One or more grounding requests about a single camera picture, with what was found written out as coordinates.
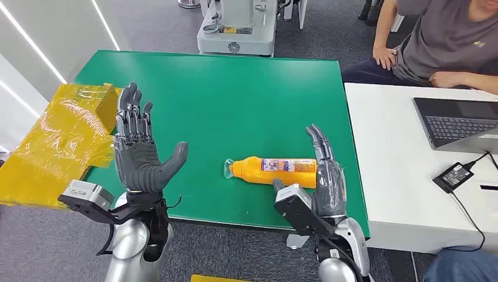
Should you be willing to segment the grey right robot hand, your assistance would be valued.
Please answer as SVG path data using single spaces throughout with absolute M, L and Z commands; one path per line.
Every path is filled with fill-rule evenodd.
M 315 190 L 311 194 L 294 183 L 285 186 L 280 179 L 272 181 L 276 192 L 274 208 L 282 217 L 319 217 L 334 219 L 346 216 L 346 187 L 342 167 L 335 160 L 332 147 L 320 128 L 311 124 L 305 129 L 311 138 L 317 163 Z

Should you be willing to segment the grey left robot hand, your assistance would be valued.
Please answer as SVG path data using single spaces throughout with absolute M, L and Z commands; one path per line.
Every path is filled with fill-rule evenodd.
M 189 144 L 179 142 L 171 157 L 162 162 L 152 135 L 153 104 L 148 101 L 141 107 L 141 98 L 142 92 L 134 82 L 118 97 L 113 136 L 116 171 L 129 192 L 159 193 L 185 164 Z

